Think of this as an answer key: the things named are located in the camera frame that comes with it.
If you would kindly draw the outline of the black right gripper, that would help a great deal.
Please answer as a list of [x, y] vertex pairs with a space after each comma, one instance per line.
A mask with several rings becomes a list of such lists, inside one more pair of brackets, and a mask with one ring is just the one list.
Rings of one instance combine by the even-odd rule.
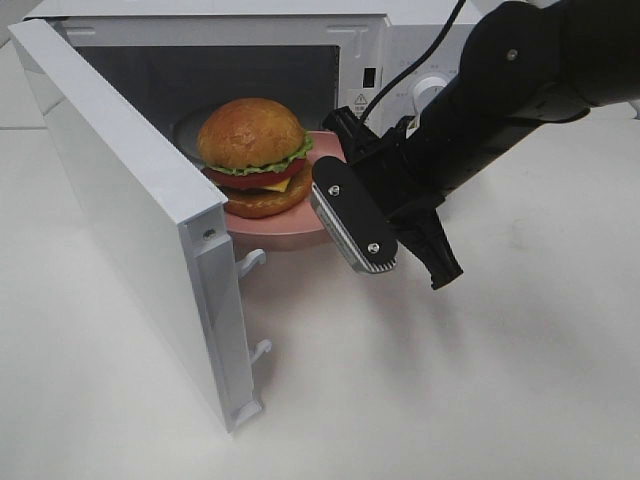
[[407, 165], [399, 132], [376, 135], [348, 107], [331, 111], [322, 127], [338, 136], [347, 164], [391, 223], [398, 240], [426, 267], [438, 290], [463, 274], [437, 213], [444, 197]]

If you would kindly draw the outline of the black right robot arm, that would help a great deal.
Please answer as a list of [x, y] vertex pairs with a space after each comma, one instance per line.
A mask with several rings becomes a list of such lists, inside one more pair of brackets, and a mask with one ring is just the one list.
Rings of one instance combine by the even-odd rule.
[[439, 289], [462, 272], [437, 214], [449, 194], [540, 126], [638, 96], [637, 2], [505, 2], [417, 116], [383, 135], [347, 107], [325, 118], [344, 158], [315, 162], [312, 207], [354, 270], [390, 271], [405, 247]]

